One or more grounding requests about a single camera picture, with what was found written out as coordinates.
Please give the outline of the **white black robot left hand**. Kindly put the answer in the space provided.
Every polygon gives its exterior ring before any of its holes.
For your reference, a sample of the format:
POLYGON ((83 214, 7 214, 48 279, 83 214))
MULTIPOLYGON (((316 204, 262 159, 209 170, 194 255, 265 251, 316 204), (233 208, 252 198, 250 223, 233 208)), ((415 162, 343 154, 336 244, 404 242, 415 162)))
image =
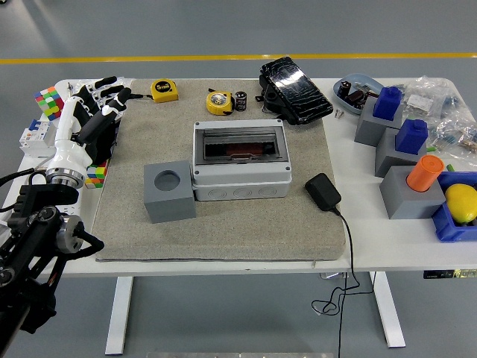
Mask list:
POLYGON ((110 159, 131 90, 124 78, 82 80, 70 88, 57 123, 48 173, 86 174, 110 159))

